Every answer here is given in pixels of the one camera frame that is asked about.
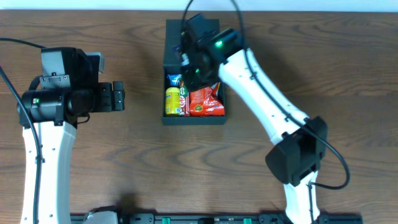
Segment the dark green box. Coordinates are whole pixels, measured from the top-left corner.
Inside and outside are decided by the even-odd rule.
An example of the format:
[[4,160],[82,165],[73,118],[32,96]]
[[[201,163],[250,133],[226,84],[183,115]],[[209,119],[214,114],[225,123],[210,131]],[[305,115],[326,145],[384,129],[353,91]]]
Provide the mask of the dark green box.
[[162,124],[165,126],[196,126],[196,125],[224,125],[227,116],[167,116],[165,114],[165,91],[170,87],[170,81],[167,78],[169,74],[180,74],[180,62],[175,52],[176,47],[180,45],[180,20],[167,19],[164,45],[164,84],[163,84],[163,109]]

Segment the blue Oreo cookie pack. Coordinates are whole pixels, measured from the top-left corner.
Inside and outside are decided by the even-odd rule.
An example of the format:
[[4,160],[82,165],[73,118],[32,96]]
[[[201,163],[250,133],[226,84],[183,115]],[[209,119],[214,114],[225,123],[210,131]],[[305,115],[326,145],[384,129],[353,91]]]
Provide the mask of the blue Oreo cookie pack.
[[168,74],[167,79],[169,82],[169,87],[179,87],[180,82],[182,81],[181,74]]

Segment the red snack bag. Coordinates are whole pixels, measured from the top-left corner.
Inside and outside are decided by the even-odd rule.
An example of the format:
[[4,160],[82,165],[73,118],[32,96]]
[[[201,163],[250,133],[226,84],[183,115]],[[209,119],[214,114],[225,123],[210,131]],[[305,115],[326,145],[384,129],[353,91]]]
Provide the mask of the red snack bag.
[[218,99],[221,83],[215,83],[190,93],[190,114],[192,116],[224,116],[225,109]]

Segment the red KitKat bar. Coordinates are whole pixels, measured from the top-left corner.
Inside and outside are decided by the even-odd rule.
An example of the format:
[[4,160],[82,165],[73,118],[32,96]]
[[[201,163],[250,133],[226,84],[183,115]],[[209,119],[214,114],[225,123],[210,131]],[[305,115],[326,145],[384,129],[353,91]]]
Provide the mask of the red KitKat bar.
[[190,116],[190,96],[180,96],[180,116]]

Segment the yellow round candy pack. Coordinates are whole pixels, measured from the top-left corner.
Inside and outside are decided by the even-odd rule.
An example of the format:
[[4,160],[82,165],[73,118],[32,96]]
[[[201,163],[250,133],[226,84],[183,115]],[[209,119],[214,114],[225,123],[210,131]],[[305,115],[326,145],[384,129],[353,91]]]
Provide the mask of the yellow round candy pack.
[[165,91],[165,114],[167,116],[180,116],[180,112],[180,88],[167,88]]

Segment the dark blue chocolate bar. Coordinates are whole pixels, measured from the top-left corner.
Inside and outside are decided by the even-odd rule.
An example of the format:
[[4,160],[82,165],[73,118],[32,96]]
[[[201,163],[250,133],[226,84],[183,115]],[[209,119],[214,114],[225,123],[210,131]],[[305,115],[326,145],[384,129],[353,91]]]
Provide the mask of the dark blue chocolate bar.
[[172,51],[173,51],[173,53],[174,53],[176,59],[177,59],[179,62],[184,61],[183,56],[182,56],[182,55],[183,55],[183,52],[182,52],[182,50],[181,50],[181,48],[180,48],[180,45],[174,45],[174,46],[172,47]]

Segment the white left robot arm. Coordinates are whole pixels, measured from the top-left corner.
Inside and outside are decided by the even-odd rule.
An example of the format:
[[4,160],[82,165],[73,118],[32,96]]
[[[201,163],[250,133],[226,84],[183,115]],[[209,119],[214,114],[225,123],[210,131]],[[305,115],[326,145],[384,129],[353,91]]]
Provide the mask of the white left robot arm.
[[121,81],[100,82],[104,57],[42,48],[43,74],[17,105],[26,164],[21,223],[71,223],[70,161],[79,118],[125,109]]

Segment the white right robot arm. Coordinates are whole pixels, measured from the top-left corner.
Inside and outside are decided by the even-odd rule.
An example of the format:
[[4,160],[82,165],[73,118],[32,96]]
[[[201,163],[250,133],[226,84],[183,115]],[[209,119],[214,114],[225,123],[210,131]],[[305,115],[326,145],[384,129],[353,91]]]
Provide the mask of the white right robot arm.
[[280,92],[237,31],[221,32],[197,14],[182,21],[180,40],[180,68],[188,90],[221,82],[241,97],[274,146],[265,160],[284,185],[287,218],[313,223],[320,215],[313,182],[325,154],[314,134],[327,132],[325,122],[310,119]]

